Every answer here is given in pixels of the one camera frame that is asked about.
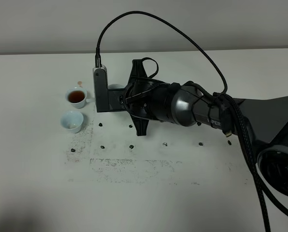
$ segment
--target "white wall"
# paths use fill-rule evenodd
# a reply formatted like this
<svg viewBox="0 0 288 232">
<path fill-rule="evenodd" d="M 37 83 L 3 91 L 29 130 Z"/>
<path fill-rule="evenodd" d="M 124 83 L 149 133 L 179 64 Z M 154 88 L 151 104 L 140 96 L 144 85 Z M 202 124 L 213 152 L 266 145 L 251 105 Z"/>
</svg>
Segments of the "white wall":
<svg viewBox="0 0 288 232">
<path fill-rule="evenodd" d="M 141 10 L 177 26 L 206 49 L 288 46 L 288 0 L 0 0 L 0 53 L 93 51 L 104 26 Z M 190 50 L 162 23 L 121 19 L 102 51 Z"/>
</svg>

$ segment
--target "white table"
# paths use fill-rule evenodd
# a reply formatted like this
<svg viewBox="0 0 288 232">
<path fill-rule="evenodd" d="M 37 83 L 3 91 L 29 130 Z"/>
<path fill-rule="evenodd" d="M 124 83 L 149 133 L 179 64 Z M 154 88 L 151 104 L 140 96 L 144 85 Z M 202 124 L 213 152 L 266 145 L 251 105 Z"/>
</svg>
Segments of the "white table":
<svg viewBox="0 0 288 232">
<path fill-rule="evenodd" d="M 288 95 L 288 49 L 208 54 L 233 97 Z M 131 61 L 143 57 L 159 63 L 162 81 L 223 88 L 200 52 L 102 54 L 109 84 L 126 85 Z M 79 110 L 85 129 L 68 134 L 59 124 L 72 109 L 64 94 L 82 81 L 93 96 L 93 66 L 94 54 L 0 56 L 0 221 L 30 219 L 44 232 L 264 231 L 235 136 L 228 145 L 208 126 L 157 121 L 137 137 L 126 112 L 97 114 L 94 103 Z M 288 207 L 288 197 L 273 193 Z M 269 200 L 267 207 L 272 231 L 288 231 L 288 218 Z"/>
</svg>

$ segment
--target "small white bowl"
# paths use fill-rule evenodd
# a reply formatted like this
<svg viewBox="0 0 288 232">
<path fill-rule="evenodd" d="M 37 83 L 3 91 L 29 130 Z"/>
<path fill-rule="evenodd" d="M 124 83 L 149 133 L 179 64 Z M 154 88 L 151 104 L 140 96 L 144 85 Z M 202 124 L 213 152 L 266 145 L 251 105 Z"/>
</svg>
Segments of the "small white bowl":
<svg viewBox="0 0 288 232">
<path fill-rule="evenodd" d="M 72 110 L 65 112 L 60 119 L 62 127 L 71 133 L 79 132 L 81 130 L 83 121 L 84 116 L 82 113 Z"/>
</svg>

